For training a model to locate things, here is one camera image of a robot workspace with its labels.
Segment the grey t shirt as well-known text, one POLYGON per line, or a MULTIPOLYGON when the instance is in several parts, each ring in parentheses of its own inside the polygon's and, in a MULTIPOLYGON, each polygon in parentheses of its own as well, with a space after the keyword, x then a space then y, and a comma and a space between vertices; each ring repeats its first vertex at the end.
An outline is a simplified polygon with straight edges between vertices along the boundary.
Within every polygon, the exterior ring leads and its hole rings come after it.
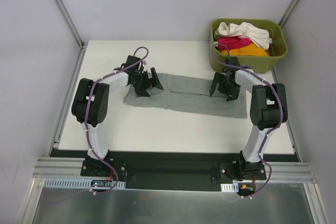
POLYGON ((159 73, 163 89, 152 88, 149 97, 136 95, 130 87, 124 103, 140 108, 159 108, 178 112, 221 116, 235 119, 247 118, 246 92, 237 100, 227 101, 227 96, 216 91, 210 95, 212 80, 159 73))

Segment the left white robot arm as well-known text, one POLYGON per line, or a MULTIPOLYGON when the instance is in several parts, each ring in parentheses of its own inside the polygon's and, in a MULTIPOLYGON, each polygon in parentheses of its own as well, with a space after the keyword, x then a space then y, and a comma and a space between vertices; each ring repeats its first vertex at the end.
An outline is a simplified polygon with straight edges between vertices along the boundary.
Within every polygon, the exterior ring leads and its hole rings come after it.
POLYGON ((137 97, 149 97, 148 90, 152 88, 163 89, 156 69, 145 70, 144 59, 132 55, 112 73, 97 80, 82 78, 77 86, 71 114, 83 127, 88 156, 96 159, 92 169, 99 176, 106 176, 111 170, 110 162, 104 159, 109 149, 101 129, 108 113, 109 96, 127 86, 133 87, 137 97))

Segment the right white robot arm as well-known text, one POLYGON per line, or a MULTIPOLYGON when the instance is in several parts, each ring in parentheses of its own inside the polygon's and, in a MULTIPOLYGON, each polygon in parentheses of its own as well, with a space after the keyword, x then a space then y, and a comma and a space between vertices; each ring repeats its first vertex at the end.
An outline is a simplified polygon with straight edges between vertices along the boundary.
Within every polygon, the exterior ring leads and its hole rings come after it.
POLYGON ((225 169, 228 177, 241 181, 264 169, 263 155, 269 139, 288 118, 286 89, 282 83, 270 83, 248 66, 241 66, 236 57, 216 61, 223 68, 214 74, 211 95, 218 91, 229 102, 238 99, 241 88, 251 94, 249 117, 253 128, 237 161, 225 169))

